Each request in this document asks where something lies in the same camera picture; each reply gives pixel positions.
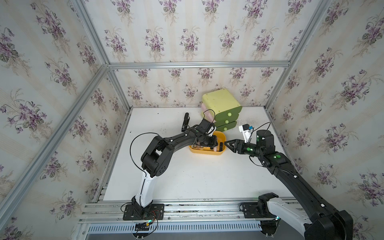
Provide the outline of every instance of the metal vent grille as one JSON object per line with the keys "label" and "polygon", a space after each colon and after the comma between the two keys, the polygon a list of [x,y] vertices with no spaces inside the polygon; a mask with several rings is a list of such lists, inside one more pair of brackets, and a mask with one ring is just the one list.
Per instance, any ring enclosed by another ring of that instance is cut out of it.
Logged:
{"label": "metal vent grille", "polygon": [[[93,223],[88,233],[132,233],[135,223]],[[149,231],[155,229],[156,223],[150,226]],[[156,232],[239,232],[239,231],[261,231],[260,221],[219,221],[219,222],[159,222]]]}

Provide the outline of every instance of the yellow container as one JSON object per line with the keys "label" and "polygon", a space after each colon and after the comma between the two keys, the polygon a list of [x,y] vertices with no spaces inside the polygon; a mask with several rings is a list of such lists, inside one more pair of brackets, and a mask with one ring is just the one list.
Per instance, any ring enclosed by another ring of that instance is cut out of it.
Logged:
{"label": "yellow container", "polygon": [[[224,145],[224,142],[226,140],[225,135],[224,135],[224,133],[222,133],[220,131],[214,131],[213,135],[217,136],[218,145],[216,147],[217,148],[216,152],[213,149],[211,149],[210,147],[203,147],[203,148],[195,149],[195,148],[192,148],[192,146],[189,146],[189,150],[191,150],[191,152],[193,152],[193,153],[221,155],[226,149],[226,146]],[[223,151],[219,152],[221,142],[223,143]]]}

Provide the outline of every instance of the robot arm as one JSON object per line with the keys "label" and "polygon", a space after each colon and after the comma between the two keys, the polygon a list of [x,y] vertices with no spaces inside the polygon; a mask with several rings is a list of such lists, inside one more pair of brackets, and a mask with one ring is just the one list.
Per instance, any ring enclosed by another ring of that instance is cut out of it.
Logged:
{"label": "robot arm", "polygon": [[143,176],[140,189],[132,198],[134,210],[141,218],[145,217],[145,213],[151,207],[157,178],[167,170],[174,152],[193,144],[204,147],[216,147],[218,145],[217,137],[213,135],[216,127],[214,123],[206,119],[203,119],[199,125],[190,128],[183,127],[184,129],[184,133],[173,137],[154,137],[141,156]]}
{"label": "robot arm", "polygon": [[352,239],[353,220],[345,211],[338,211],[324,200],[299,174],[290,160],[275,151],[273,135],[268,130],[258,130],[256,144],[235,139],[224,144],[233,152],[257,157],[269,172],[275,175],[294,195],[309,216],[285,204],[276,194],[259,197],[257,209],[263,215],[275,215],[300,232],[305,239]]}

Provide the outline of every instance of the floral wallpaper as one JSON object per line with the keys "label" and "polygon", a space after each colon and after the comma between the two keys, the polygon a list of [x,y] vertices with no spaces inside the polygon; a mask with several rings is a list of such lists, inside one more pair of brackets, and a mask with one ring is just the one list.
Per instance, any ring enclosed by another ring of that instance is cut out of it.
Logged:
{"label": "floral wallpaper", "polygon": [[[71,1],[0,1],[0,6],[2,201],[101,63]],[[112,85],[102,80],[0,229],[1,239],[70,238],[80,206],[94,197],[123,118]]]}
{"label": "floral wallpaper", "polygon": [[[10,220],[2,237],[70,238],[82,204],[95,198],[124,117],[112,85],[103,79],[14,213],[17,222]],[[0,169],[4,172],[7,167],[12,168],[6,161]],[[10,177],[2,175],[2,190]]]}
{"label": "floral wallpaper", "polygon": [[269,111],[297,172],[349,211],[359,240],[384,234],[383,7],[333,0]]}
{"label": "floral wallpaper", "polygon": [[[110,62],[245,61],[288,60],[319,0],[84,3]],[[324,31],[345,5],[333,7]]]}
{"label": "floral wallpaper", "polygon": [[243,106],[265,105],[283,68],[117,70],[134,107],[200,106],[205,93],[227,88]]}

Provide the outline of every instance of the floor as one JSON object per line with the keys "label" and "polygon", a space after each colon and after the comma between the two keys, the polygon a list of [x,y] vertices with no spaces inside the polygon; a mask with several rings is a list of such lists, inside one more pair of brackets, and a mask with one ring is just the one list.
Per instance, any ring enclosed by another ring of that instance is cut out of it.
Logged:
{"label": "floor", "polygon": [[[189,112],[189,125],[201,121],[200,108],[134,108],[129,120],[108,187],[106,200],[130,200],[138,191],[142,172],[129,156],[132,139],[144,132],[157,132],[163,137],[181,133],[184,114]],[[262,107],[244,107],[238,125],[258,127],[268,122]],[[243,139],[235,127],[224,134],[227,140]],[[132,145],[132,156],[141,166],[140,157],[154,134],[138,137]],[[276,150],[283,152],[277,138]],[[167,171],[158,178],[155,200],[213,200],[256,198],[274,192],[280,197],[292,197],[288,189],[267,169],[253,165],[246,155],[226,150],[220,156],[195,154],[188,147],[173,154]]]}

